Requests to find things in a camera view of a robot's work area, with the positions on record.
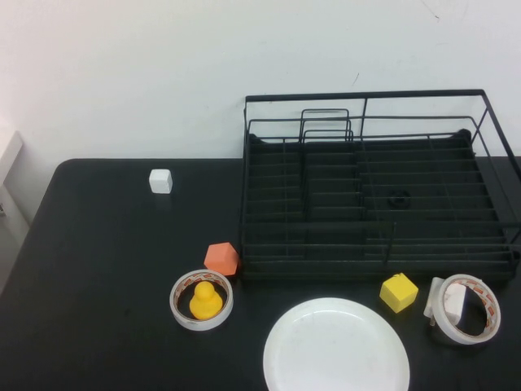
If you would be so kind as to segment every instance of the white plate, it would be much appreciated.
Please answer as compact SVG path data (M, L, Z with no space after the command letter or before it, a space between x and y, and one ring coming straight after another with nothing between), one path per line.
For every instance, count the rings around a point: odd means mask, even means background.
M406 391L409 361L381 316L354 301L299 304L276 323L264 348L270 391Z

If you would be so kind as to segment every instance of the clear tape roll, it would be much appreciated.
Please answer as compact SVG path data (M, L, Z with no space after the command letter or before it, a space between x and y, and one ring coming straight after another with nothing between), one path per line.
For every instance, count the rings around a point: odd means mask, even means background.
M213 318L206 320L197 320L187 318L179 311L177 303L181 293L193 283L199 283L201 281L211 281L220 285L226 292L226 301L222 306L221 311ZM173 317L177 322L194 332L205 332L212 328L219 326L223 323L228 316L230 316L231 310L234 307L234 294L231 289L230 282L221 273L217 273L213 270L194 270L190 273L186 273L173 285L172 291L170 292L170 309L172 310Z
M452 283L459 283L472 289L481 299L487 314L487 323L481 334L471 336L453 326L444 309L444 295ZM501 324L501 311L499 303L492 290L480 279L471 275L453 275L448 277L437 292L433 292L432 314L441 331L451 340L463 345L474 345L486 342L493 338Z

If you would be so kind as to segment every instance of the rubber duck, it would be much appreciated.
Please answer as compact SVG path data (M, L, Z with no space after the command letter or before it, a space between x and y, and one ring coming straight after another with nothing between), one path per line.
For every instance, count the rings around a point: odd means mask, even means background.
M194 297L190 300L190 312L198 320L210 319L222 308L222 299L212 283L201 281L195 285Z

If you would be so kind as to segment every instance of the orange hexagonal block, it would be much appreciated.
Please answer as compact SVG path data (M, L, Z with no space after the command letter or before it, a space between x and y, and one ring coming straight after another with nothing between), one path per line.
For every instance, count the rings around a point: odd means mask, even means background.
M210 270L215 270L222 275L234 275L239 265L239 255L230 243L210 244L204 265Z

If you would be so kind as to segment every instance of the black wire dish rack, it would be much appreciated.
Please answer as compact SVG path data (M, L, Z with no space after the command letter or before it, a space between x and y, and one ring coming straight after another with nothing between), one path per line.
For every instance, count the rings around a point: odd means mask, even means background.
M514 275L521 170L484 91L248 96L244 120L244 278Z

